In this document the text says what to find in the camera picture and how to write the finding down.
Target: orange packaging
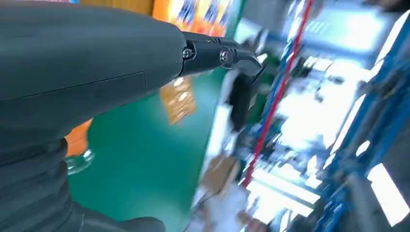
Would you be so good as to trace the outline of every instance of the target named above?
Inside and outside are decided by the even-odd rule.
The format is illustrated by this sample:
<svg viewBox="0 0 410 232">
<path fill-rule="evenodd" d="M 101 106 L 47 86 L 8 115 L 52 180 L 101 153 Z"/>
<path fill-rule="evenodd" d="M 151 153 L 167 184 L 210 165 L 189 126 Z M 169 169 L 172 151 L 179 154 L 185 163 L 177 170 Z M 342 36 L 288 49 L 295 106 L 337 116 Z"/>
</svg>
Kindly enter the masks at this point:
<svg viewBox="0 0 410 232">
<path fill-rule="evenodd" d="M 220 0 L 218 15 L 213 25 L 211 36 L 223 37 L 227 30 L 232 0 Z"/>
<path fill-rule="evenodd" d="M 92 119 L 74 128 L 65 139 L 67 140 L 68 149 L 66 157 L 80 156 L 88 148 L 87 132 L 91 125 Z"/>
<path fill-rule="evenodd" d="M 196 0 L 157 0 L 153 16 L 170 22 L 182 31 L 191 31 L 196 12 Z"/>
<path fill-rule="evenodd" d="M 206 12 L 209 9 L 211 0 L 197 0 L 196 13 L 192 23 L 191 32 L 208 35 L 211 27 L 204 21 Z"/>
<path fill-rule="evenodd" d="M 161 100 L 171 124 L 178 122 L 196 110 L 190 83 L 191 77 L 179 77 L 160 89 Z"/>
</svg>

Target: robotic arm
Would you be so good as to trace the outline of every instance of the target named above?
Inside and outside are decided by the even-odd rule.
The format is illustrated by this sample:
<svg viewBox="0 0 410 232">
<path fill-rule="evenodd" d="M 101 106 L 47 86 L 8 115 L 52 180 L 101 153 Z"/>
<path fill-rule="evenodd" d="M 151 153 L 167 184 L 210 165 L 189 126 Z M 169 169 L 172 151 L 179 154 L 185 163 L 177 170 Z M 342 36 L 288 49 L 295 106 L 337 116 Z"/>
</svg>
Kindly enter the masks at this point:
<svg viewBox="0 0 410 232">
<path fill-rule="evenodd" d="M 118 9 L 0 3 L 0 28 L 0 231 L 162 231 L 73 203 L 64 136 L 178 76 L 262 68 L 234 41 Z"/>
</svg>

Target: red pole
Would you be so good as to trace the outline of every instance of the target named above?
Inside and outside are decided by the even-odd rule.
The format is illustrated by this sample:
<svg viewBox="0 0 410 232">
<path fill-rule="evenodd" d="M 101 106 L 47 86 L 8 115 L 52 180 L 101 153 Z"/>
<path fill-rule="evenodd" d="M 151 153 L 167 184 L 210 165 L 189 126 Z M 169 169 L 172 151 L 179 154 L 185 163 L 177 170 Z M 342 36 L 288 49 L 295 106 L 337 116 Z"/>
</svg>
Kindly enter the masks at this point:
<svg viewBox="0 0 410 232">
<path fill-rule="evenodd" d="M 270 125 L 270 122 L 271 122 L 272 117 L 273 117 L 273 113 L 276 111 L 276 108 L 279 104 L 279 100 L 282 98 L 282 95 L 285 92 L 286 83 L 288 82 L 288 80 L 290 79 L 290 76 L 291 76 L 291 74 L 290 74 L 291 73 L 291 68 L 293 66 L 294 60 L 297 57 L 297 52 L 299 50 L 300 40 L 301 40 L 303 31 L 305 30 L 306 23 L 308 22 L 310 10 L 311 10 L 312 4 L 313 4 L 313 0 L 307 0 L 307 1 L 308 1 L 307 2 L 307 7 L 305 9 L 305 12 L 303 13 L 302 23 L 300 24 L 299 30 L 298 30 L 297 35 L 295 37 L 294 46 L 292 48 L 293 51 L 291 53 L 289 63 L 286 66 L 286 69 L 285 69 L 285 78 L 283 79 L 282 83 L 280 84 L 278 93 L 275 96 L 274 101 L 272 102 L 272 107 L 270 107 L 268 117 L 267 117 L 266 122 L 265 122 L 265 124 L 262 128 L 261 136 L 259 137 L 258 142 L 255 146 L 255 150 L 253 152 L 253 154 L 254 154 L 253 159 L 251 160 L 251 162 L 249 164 L 248 172 L 246 173 L 245 180 L 242 184 L 242 186 L 244 186 L 245 188 L 249 185 L 249 183 L 252 179 L 252 173 L 254 171 L 255 162 L 258 159 L 259 155 L 261 154 L 262 147 L 263 147 L 264 142 L 265 142 L 266 134 L 268 133 L 269 125 Z"/>
</svg>

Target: black cable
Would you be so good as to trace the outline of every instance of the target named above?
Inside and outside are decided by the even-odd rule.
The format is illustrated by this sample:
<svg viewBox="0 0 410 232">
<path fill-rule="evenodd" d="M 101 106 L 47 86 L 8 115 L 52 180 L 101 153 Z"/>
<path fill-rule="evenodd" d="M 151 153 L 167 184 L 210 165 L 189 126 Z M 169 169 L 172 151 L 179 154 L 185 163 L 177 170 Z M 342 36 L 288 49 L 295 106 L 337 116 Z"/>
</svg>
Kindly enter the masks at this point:
<svg viewBox="0 0 410 232">
<path fill-rule="evenodd" d="M 226 181 L 228 181 L 229 174 L 232 172 L 232 169 L 234 168 L 235 163 L 236 163 L 236 161 L 233 162 L 233 164 L 232 164 L 231 167 L 229 168 L 228 173 L 227 173 L 227 175 L 226 175 L 226 177 L 225 177 Z M 197 204 L 196 204 L 196 207 L 195 207 L 194 211 L 193 211 L 192 214 L 191 214 L 190 222 L 189 222 L 188 225 L 185 227 L 185 229 L 184 229 L 183 232 L 186 232 L 187 229 L 190 227 L 191 221 L 192 221 L 192 216 L 196 214 L 196 212 L 201 208 L 201 206 L 202 206 L 205 202 L 207 202 L 209 199 L 211 199 L 212 197 L 214 197 L 214 196 L 220 194 L 220 193 L 222 192 L 222 189 L 223 189 L 223 188 L 219 189 L 219 190 L 218 190 L 217 192 L 215 192 L 214 194 L 210 195 L 209 197 L 207 197 L 207 198 L 205 198 L 204 200 L 202 200 L 200 203 L 197 203 Z"/>
</svg>

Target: blue shelving frame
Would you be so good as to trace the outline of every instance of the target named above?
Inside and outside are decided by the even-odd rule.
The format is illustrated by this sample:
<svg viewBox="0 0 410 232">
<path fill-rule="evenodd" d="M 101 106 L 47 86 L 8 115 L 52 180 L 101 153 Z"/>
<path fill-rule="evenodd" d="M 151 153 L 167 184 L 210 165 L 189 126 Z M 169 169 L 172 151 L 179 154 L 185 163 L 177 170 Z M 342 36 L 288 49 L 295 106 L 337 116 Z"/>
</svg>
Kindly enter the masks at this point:
<svg viewBox="0 0 410 232">
<path fill-rule="evenodd" d="M 348 189 L 335 183 L 335 175 L 355 174 L 366 178 L 370 170 L 382 161 L 409 118 L 410 63 L 406 61 L 405 54 L 403 54 L 403 48 L 410 42 L 409 35 L 410 19 L 407 17 L 391 50 L 383 58 L 379 72 L 369 82 L 370 91 L 366 93 L 359 111 L 336 151 L 333 162 L 326 169 L 327 178 L 323 183 L 326 189 L 322 193 L 322 198 L 327 201 L 327 205 L 322 218 L 316 225 L 316 232 L 331 232 L 343 212 L 349 208 L 350 203 L 346 196 Z M 398 75 L 398 72 L 400 72 L 400 78 L 393 77 L 393 75 Z M 379 115 L 376 115 L 377 120 L 371 128 L 364 128 L 369 126 L 366 120 L 375 118 L 371 114 L 375 113 L 372 110 L 376 107 L 382 109 L 378 112 Z M 359 157 L 356 157 L 357 148 L 353 146 L 356 150 L 352 150 L 350 146 L 363 142 L 363 131 L 366 130 L 368 132 L 365 140 L 370 141 L 370 146 Z"/>
</svg>

